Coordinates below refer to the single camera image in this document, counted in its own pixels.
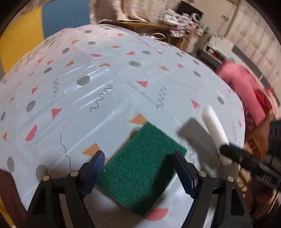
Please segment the yellow green scrub sponge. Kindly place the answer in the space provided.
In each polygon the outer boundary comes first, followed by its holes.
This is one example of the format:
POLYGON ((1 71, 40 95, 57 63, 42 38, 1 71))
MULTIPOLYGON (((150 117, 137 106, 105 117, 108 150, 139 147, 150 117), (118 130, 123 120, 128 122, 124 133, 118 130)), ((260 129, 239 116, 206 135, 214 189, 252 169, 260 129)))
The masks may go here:
POLYGON ((172 154, 187 150, 147 122, 104 166, 98 186, 117 203, 144 217, 153 208, 175 170, 172 154))

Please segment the white plastic tube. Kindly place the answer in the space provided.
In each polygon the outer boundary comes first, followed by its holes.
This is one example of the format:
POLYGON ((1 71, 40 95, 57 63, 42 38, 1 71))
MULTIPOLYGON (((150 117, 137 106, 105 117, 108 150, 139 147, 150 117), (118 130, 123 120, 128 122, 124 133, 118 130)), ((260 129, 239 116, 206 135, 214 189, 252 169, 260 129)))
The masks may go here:
POLYGON ((210 105, 207 105, 201 116, 217 149, 219 164, 230 165, 231 159, 220 153, 220 148, 223 145, 229 145, 229 140, 215 111, 210 105))

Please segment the wicker chair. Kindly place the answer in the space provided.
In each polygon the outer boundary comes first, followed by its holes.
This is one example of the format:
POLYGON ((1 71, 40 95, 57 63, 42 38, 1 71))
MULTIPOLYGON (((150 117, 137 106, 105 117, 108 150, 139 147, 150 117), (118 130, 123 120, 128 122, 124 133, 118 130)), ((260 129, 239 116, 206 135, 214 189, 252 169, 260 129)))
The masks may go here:
POLYGON ((268 135, 270 123, 276 117, 273 110, 270 110, 265 119, 254 129, 245 133, 244 149, 250 154, 263 160, 268 149, 268 135))

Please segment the pink blanket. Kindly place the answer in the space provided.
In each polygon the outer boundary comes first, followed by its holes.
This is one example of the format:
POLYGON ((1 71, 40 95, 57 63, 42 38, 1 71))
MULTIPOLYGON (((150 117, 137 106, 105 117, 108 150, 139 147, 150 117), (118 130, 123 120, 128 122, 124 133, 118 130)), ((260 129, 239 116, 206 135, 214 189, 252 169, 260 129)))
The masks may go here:
POLYGON ((279 107, 272 87, 263 87, 244 66, 226 59, 216 74, 239 96, 243 104, 246 131, 256 128, 272 111, 279 116, 279 107))

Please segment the patterned plastic tablecloth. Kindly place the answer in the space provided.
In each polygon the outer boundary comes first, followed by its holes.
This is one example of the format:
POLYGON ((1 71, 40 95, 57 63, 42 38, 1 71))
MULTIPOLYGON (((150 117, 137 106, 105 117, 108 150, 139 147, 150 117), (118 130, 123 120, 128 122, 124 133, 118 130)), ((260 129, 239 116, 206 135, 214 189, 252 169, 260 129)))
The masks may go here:
POLYGON ((201 117, 207 105, 242 146, 242 102, 201 61, 115 26, 65 29, 1 79, 1 169, 27 209, 43 176, 65 176, 97 150, 112 159, 150 122, 184 146, 197 169, 237 176, 235 164, 218 163, 201 117))

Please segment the wooden side table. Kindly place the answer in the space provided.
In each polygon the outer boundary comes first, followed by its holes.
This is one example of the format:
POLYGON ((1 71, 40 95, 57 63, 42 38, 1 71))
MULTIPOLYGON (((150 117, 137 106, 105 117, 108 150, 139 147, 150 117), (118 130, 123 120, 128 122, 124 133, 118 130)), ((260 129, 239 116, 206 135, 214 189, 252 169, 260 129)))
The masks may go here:
POLYGON ((158 23, 144 22, 144 21, 121 21, 121 20, 104 20, 100 24, 114 25, 117 27, 125 28, 134 31, 142 36, 152 37, 160 41, 164 41, 170 45, 173 45, 182 50, 186 50, 190 39, 193 34, 197 32, 194 28, 190 31, 186 31, 181 38, 177 38, 172 34, 172 27, 167 25, 161 25, 158 23))

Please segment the pile of striped clothes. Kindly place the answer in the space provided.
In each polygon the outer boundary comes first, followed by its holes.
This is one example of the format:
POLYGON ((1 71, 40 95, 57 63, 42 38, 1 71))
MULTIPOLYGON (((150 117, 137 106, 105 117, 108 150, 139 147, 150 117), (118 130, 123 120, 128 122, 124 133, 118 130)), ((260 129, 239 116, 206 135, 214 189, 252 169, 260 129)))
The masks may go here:
POLYGON ((159 17, 159 21, 170 26, 170 33, 176 38, 182 38, 197 28, 196 23, 188 14, 180 15, 172 9, 164 11, 159 17))

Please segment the grey yellow blue chair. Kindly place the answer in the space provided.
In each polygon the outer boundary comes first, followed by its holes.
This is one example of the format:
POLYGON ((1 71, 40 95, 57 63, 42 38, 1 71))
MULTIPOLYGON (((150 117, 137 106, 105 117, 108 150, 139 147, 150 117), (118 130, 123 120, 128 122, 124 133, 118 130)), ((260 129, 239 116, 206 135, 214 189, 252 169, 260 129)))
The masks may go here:
POLYGON ((89 1, 49 1, 15 20, 1 35, 4 73, 56 32, 90 24, 89 4, 89 1))

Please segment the pink patterned curtain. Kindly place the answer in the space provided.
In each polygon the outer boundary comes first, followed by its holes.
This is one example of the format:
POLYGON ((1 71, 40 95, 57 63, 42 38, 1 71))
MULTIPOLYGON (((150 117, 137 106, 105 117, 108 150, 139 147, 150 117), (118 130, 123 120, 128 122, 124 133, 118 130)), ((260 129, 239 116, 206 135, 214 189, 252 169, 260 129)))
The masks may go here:
POLYGON ((158 22, 165 10, 176 10, 179 3, 168 0, 89 1, 90 23, 98 24, 104 20, 158 22))

